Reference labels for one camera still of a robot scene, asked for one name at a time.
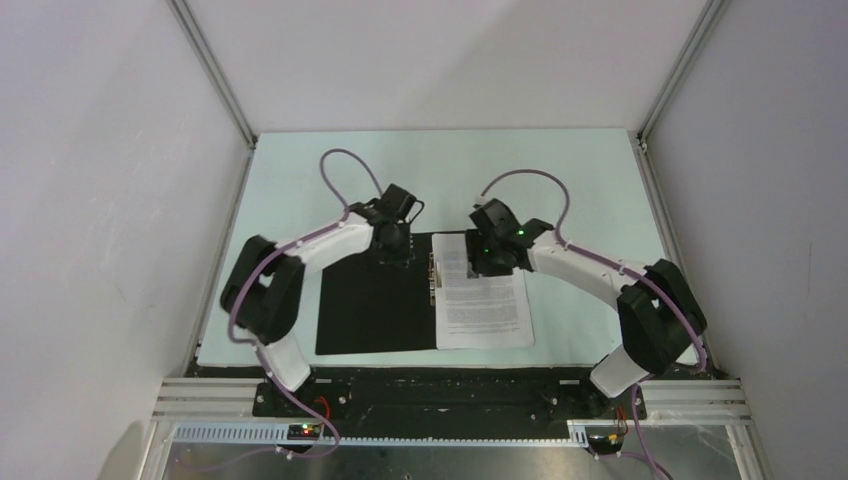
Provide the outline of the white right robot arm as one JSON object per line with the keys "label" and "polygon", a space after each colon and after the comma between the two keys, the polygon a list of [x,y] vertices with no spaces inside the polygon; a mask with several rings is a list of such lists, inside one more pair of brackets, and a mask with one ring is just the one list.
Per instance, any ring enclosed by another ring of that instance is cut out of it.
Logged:
{"label": "white right robot arm", "polygon": [[585,411],[606,418],[622,393],[667,372],[689,348],[705,369],[701,341],[707,320],[680,268],[666,259],[652,264],[612,260],[564,240],[554,225],[533,218],[520,223],[498,199],[480,199],[465,242],[471,272],[495,277],[520,270],[564,281],[610,306],[622,343],[580,382]]}

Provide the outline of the large printed paper sheet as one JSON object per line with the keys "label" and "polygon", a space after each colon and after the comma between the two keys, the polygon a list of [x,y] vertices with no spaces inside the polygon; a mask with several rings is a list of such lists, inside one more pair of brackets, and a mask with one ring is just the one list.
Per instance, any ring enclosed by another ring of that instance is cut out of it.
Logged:
{"label": "large printed paper sheet", "polygon": [[535,344],[524,272],[469,277],[465,238],[431,237],[438,265],[435,332],[439,350],[526,348]]}

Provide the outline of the red and black folder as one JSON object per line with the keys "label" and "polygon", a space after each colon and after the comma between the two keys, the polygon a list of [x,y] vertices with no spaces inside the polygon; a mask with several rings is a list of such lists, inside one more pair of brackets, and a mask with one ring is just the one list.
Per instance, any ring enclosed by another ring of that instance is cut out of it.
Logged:
{"label": "red and black folder", "polygon": [[393,353],[436,348],[431,302],[432,232],[412,235],[404,266],[373,253],[347,257],[323,270],[315,353]]}

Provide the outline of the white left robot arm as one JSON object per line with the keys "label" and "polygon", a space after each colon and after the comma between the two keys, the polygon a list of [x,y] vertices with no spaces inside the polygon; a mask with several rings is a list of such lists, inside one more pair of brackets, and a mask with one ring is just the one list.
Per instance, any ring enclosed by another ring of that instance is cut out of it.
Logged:
{"label": "white left robot arm", "polygon": [[286,243],[255,235],[243,245],[220,295],[227,336],[252,349],[290,415],[304,416],[316,403],[315,388],[305,382],[311,367],[293,332],[305,279],[362,253],[407,266],[414,257],[411,225],[424,208],[391,184],[377,198],[345,206],[339,219],[316,231]]}

